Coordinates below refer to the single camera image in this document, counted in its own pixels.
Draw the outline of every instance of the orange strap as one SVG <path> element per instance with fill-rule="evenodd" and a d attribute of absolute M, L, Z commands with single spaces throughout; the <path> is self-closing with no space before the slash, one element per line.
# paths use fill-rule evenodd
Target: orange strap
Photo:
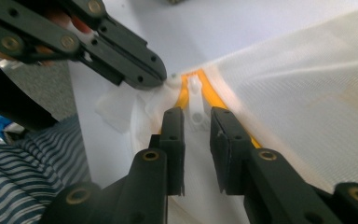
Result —
<path fill-rule="evenodd" d="M 188 89 L 187 89 L 187 78 L 190 76 L 198 76 L 200 82 L 202 83 L 202 95 L 205 97 L 206 101 L 210 106 L 217 106 L 224 109 L 228 109 L 222 99 L 219 97 L 217 92 L 213 89 L 211 83 L 206 77 L 204 71 L 199 69 L 196 72 L 192 72 L 186 75 L 182 75 L 182 87 L 179 93 L 178 100 L 176 101 L 175 107 L 180 106 L 182 109 L 185 109 L 188 105 Z M 256 148 L 260 148 L 261 145 L 251 136 L 252 144 Z"/>

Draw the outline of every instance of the white table surface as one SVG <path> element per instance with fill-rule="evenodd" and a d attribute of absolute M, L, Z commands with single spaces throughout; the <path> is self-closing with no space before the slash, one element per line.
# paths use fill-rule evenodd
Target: white table surface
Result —
<path fill-rule="evenodd" d="M 104 0 L 115 19 L 147 40 L 168 74 L 254 43 L 358 9 L 358 0 Z M 132 156 L 123 135 L 95 112 L 116 88 L 82 63 L 70 63 L 76 107 L 92 180 L 106 187 L 126 175 Z"/>

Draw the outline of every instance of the white cloth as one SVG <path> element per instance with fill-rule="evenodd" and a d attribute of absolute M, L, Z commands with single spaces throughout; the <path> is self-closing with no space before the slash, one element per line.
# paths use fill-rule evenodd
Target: white cloth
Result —
<path fill-rule="evenodd" d="M 358 11 L 200 67 L 242 125 L 307 182 L 329 192 L 358 182 Z M 148 92 L 124 85 L 98 103 L 108 123 L 129 133 L 133 153 L 158 132 L 177 80 Z M 113 110 L 129 92 L 132 106 Z M 169 223 L 246 223 L 243 198 L 219 193 L 209 132 L 192 131 L 185 119 L 186 196 L 170 200 Z"/>

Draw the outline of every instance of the gray carpet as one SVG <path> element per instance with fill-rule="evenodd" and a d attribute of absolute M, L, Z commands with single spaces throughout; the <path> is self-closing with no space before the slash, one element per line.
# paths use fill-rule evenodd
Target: gray carpet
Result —
<path fill-rule="evenodd" d="M 23 65 L 6 74 L 51 115 L 62 120 L 76 113 L 67 62 L 52 66 Z"/>

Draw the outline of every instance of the striped fabric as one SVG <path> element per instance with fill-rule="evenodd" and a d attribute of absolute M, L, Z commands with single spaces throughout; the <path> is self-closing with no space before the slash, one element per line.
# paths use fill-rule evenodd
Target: striped fabric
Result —
<path fill-rule="evenodd" d="M 0 145 L 0 223 L 37 223 L 63 188 L 89 180 L 77 117 Z"/>

